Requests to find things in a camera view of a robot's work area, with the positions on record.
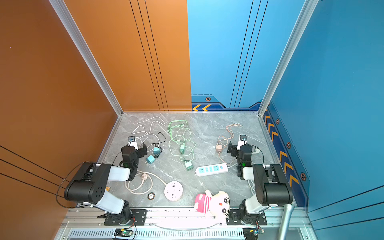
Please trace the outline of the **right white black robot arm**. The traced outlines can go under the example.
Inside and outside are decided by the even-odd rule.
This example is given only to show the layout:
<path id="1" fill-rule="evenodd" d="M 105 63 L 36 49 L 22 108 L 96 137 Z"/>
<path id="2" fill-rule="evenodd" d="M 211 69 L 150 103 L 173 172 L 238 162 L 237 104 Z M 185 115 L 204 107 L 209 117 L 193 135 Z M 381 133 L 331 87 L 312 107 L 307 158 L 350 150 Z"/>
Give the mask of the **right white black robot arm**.
<path id="1" fill-rule="evenodd" d="M 237 160 L 237 176 L 241 180 L 253 181 L 253 195 L 244 199 L 238 209 L 231 209 L 228 224 L 266 225 L 262 220 L 264 212 L 271 207 L 291 206 L 294 201 L 292 188 L 279 164 L 253 164 L 250 144 L 233 145 L 229 143 L 227 152 Z"/>

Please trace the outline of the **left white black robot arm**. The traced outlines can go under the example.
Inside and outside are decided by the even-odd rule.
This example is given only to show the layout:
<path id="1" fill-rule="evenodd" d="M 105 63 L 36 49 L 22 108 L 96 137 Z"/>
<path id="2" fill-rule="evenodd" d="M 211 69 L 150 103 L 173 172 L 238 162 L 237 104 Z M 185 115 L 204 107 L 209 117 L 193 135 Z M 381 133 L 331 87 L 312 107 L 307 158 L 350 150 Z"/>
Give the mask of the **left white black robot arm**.
<path id="1" fill-rule="evenodd" d="M 132 225 L 134 214 L 127 200 L 120 199 L 106 190 L 108 182 L 132 181 L 138 173 L 139 159 L 148 154 L 147 145 L 138 148 L 136 144 L 122 147 L 123 160 L 118 166 L 83 163 L 69 182 L 64 192 L 67 201 L 86 203 L 102 210 L 99 219 L 104 225 Z"/>

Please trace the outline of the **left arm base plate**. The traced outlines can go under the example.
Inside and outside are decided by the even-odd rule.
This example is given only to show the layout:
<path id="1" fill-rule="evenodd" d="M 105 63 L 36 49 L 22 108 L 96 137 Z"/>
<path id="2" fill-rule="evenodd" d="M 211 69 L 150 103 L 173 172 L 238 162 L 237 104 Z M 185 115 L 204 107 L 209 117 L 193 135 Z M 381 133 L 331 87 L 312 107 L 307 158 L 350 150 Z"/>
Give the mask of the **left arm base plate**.
<path id="1" fill-rule="evenodd" d="M 121 227 L 129 227 L 132 225 L 135 226 L 144 226 L 147 210 L 145 209 L 133 209 L 128 212 L 123 212 L 118 215 L 105 214 L 104 225 L 105 226 L 121 226 Z"/>

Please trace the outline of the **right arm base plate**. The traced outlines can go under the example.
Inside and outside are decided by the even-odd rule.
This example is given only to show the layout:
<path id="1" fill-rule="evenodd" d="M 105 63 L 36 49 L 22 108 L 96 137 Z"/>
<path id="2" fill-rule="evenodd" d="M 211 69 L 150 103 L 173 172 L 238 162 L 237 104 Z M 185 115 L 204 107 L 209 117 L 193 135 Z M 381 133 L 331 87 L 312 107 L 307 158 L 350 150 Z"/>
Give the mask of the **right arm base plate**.
<path id="1" fill-rule="evenodd" d="M 242 213 L 239 209 L 230 209 L 230 214 L 226 218 L 227 225 L 243 225 L 243 226 L 266 226 L 267 218 L 265 213 L 262 214 L 248 214 Z"/>

